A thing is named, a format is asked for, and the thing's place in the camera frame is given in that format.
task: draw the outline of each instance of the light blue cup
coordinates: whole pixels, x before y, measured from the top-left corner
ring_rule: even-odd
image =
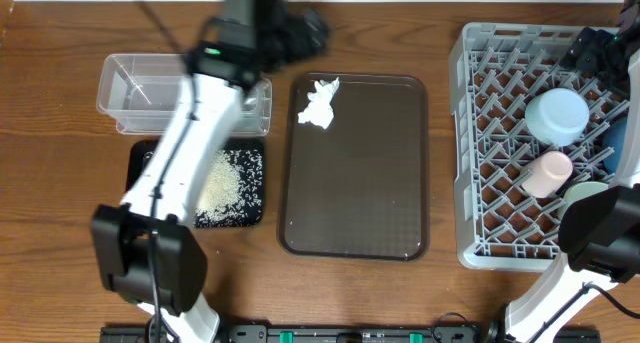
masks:
[[[578,140],[587,127],[589,107],[578,93],[555,88],[529,102],[524,119],[540,142],[564,147]]]

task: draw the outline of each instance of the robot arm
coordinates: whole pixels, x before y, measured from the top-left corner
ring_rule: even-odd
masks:
[[[212,26],[217,43],[204,40]],[[260,74],[322,53],[328,35],[318,13],[290,15],[284,0],[226,0],[184,57],[177,107],[151,162],[119,207],[99,206],[93,216],[103,286],[158,321],[156,303],[183,342],[211,343],[219,325],[200,293],[207,258],[186,226],[213,156]]]
[[[594,68],[588,63],[598,60],[595,58],[618,64],[617,71],[595,67],[591,73],[603,74],[613,88],[628,86],[622,89],[630,93],[631,101],[622,158],[609,190],[569,208],[559,233],[562,252],[525,295],[507,306],[501,339],[551,343],[558,331],[598,296],[588,285],[607,291],[640,271],[640,191],[633,189],[640,183],[640,141],[634,139],[640,137],[639,7],[638,0],[625,0],[621,30],[611,37],[613,44],[600,45],[604,47],[600,57],[589,51],[594,45],[578,42],[589,36],[588,32],[581,33],[570,49],[576,53],[565,57],[565,62],[574,66],[584,64],[583,69]],[[625,68],[624,63],[619,67],[623,56],[628,59],[628,77],[619,73]],[[609,63],[605,64],[609,70],[616,66]]]

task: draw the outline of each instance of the clear plastic container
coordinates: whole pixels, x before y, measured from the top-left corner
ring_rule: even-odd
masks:
[[[122,134],[161,135],[173,114],[184,76],[175,54],[112,54],[104,62],[97,109]],[[234,137],[264,136],[271,125],[271,81],[263,79],[242,105]]]

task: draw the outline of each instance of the black tray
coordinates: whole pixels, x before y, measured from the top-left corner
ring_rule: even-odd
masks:
[[[129,156],[129,172],[127,174],[127,186],[126,189],[131,189],[131,186],[135,183],[135,181],[140,177],[142,171],[146,167],[146,165],[153,157],[153,152],[158,145],[158,140],[142,140],[133,145],[131,148],[131,154]],[[264,198],[265,198],[265,175],[266,175],[266,161],[264,157],[264,143],[257,138],[252,139],[240,139],[240,138],[231,138],[227,141],[224,148],[224,151],[247,151],[247,150],[257,150],[260,155],[260,159],[262,162],[262,171],[259,175],[260,184],[256,185],[256,191],[251,192],[251,194],[256,194],[258,199],[261,200],[261,204],[254,204],[249,206],[248,201],[243,207],[243,211],[247,213],[247,217],[237,218],[237,219],[229,219],[222,221],[212,221],[209,220],[204,215],[196,215],[194,217],[193,226],[196,228],[209,228],[209,227],[249,227],[257,224],[262,219],[263,207],[264,207]],[[240,155],[240,157],[232,157],[232,164],[240,164],[247,168],[250,165],[254,165],[255,163],[250,162],[248,159],[244,159],[244,156]],[[242,180],[246,180],[247,173],[240,172],[240,178]]]
[[[327,130],[299,124],[340,87]],[[300,255],[410,261],[429,243],[427,93],[411,77],[307,73],[291,87],[278,240]]]

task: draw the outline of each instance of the pink cup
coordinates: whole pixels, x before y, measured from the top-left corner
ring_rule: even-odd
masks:
[[[538,157],[527,168],[533,174],[522,183],[522,189],[533,197],[547,198],[569,179],[573,163],[566,154],[553,151]]]

